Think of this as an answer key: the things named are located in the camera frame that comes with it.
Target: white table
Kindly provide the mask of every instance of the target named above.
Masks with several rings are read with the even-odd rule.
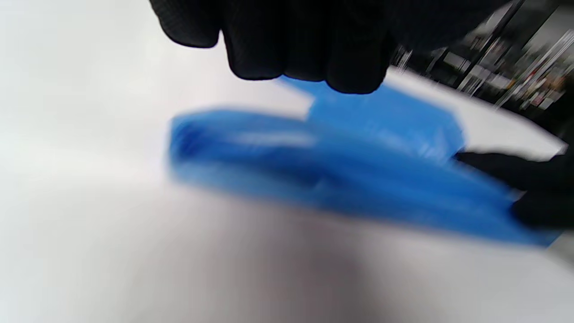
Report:
[[[0,321],[572,322],[574,273],[544,250],[170,182],[173,115],[311,99],[171,43],[145,1],[12,1],[0,26]],[[387,83],[455,111],[471,147],[561,147],[416,76]]]

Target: blue plastic bag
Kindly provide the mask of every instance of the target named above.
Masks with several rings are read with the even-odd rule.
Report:
[[[172,170],[185,182],[353,216],[524,244],[554,238],[516,223],[508,189],[489,178],[444,155],[421,155],[415,146],[335,124],[225,110],[180,116],[173,121]]]
[[[451,113],[384,85],[369,95],[356,95],[335,92],[324,82],[282,80],[315,95],[311,123],[435,160],[450,159],[464,147],[463,132]]]

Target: metal pole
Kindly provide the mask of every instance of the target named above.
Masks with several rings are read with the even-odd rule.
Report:
[[[512,7],[510,7],[510,9],[508,10],[508,12],[505,14],[505,16],[502,18],[502,21],[500,21],[497,25],[497,27],[493,30],[492,34],[490,34],[490,37],[488,38],[488,40],[486,41],[486,43],[484,44],[484,46],[482,47],[482,49],[480,50],[480,52],[478,52],[478,54],[476,54],[471,62],[470,65],[468,66],[468,68],[464,71],[464,73],[462,75],[460,75],[458,78],[456,78],[453,86],[454,87],[459,87],[460,84],[464,81],[464,79],[468,76],[468,74],[470,74],[470,72],[472,71],[472,69],[478,64],[478,62],[484,57],[484,54],[487,51],[492,50],[491,46],[493,45],[493,43],[496,41],[496,39],[502,35],[502,32],[504,30],[504,28],[506,28],[506,26],[508,26],[508,23],[510,22],[510,20],[514,17],[514,15],[516,15],[516,12],[518,11],[518,9],[520,9],[520,7],[522,6],[522,4],[525,2],[526,0],[519,0],[517,1],[515,4],[512,5]]]

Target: black glove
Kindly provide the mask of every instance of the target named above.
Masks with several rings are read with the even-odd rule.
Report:
[[[574,150],[548,161],[530,161],[501,153],[461,152],[457,160],[510,187],[527,191],[512,214],[532,228],[574,229]]]
[[[400,43],[453,43],[508,0],[150,0],[176,43],[210,48],[223,31],[231,71],[282,74],[343,93],[370,93]]]

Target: finger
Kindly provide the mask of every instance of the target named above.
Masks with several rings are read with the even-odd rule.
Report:
[[[328,0],[288,0],[285,75],[310,81],[325,79],[330,4]]]
[[[212,2],[207,0],[150,0],[164,33],[188,47],[211,48],[219,38]]]
[[[340,0],[332,15],[333,37],[327,83],[343,93],[371,93],[386,74],[389,40],[382,5],[375,0]]]
[[[248,80],[273,79],[285,70],[281,1],[226,0],[222,31],[231,71]]]

